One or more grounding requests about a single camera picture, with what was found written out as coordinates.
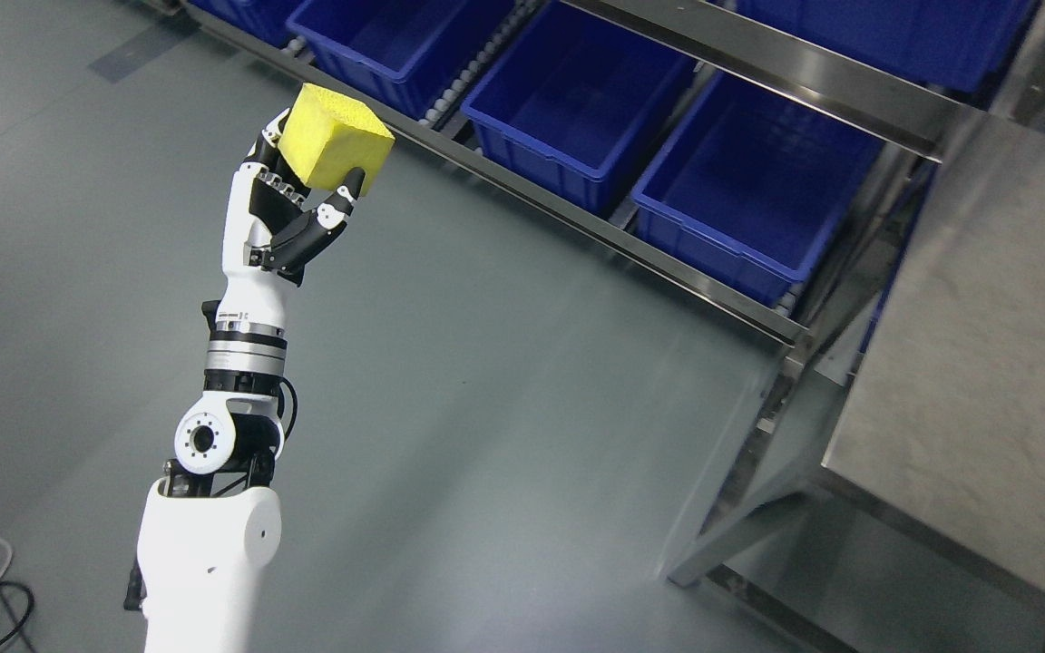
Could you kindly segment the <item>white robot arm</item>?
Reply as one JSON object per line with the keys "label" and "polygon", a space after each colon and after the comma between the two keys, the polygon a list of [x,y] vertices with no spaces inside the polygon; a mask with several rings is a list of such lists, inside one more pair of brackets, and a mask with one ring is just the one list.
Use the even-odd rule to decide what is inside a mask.
{"label": "white robot arm", "polygon": [[286,310],[279,300],[207,303],[204,387],[148,491],[136,560],[146,652],[246,652],[282,534],[272,488]]}

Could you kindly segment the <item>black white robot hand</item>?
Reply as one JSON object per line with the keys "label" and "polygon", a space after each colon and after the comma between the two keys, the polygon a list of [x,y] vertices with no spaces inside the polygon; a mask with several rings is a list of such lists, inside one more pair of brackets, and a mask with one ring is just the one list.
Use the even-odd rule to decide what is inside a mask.
{"label": "black white robot hand", "polygon": [[310,189],[279,151],[289,115],[285,109],[261,129],[233,173],[220,241],[227,288],[202,310],[212,332],[285,335],[306,265],[343,234],[359,200],[366,173],[354,167],[328,199],[304,207]]}

